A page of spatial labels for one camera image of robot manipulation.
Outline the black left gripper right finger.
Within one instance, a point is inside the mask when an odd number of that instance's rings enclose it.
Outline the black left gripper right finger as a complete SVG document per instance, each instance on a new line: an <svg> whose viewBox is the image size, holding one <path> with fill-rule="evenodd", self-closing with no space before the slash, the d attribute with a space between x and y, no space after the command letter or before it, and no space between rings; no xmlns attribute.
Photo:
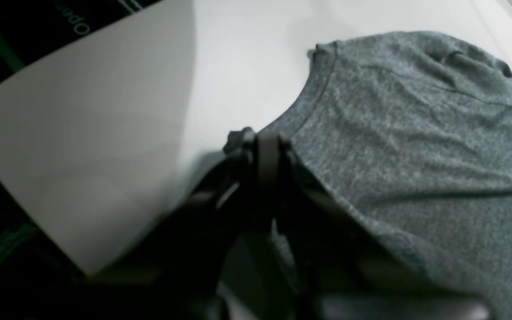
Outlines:
<svg viewBox="0 0 512 320"><path fill-rule="evenodd" d="M258 189L296 268L297 320L490 320L474 294L433 284L350 217L290 142L258 135Z"/></svg>

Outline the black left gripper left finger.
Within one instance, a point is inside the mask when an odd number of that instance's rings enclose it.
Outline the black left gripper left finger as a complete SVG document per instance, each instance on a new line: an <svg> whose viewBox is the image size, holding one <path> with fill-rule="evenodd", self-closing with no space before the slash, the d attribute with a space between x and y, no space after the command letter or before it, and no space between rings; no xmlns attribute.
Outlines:
<svg viewBox="0 0 512 320"><path fill-rule="evenodd" d="M254 130L230 132L223 160L119 261L154 264L160 275L145 286L85 285L83 319L230 319L216 289L226 256L248 224L246 205L233 205L255 176L257 147Z"/></svg>

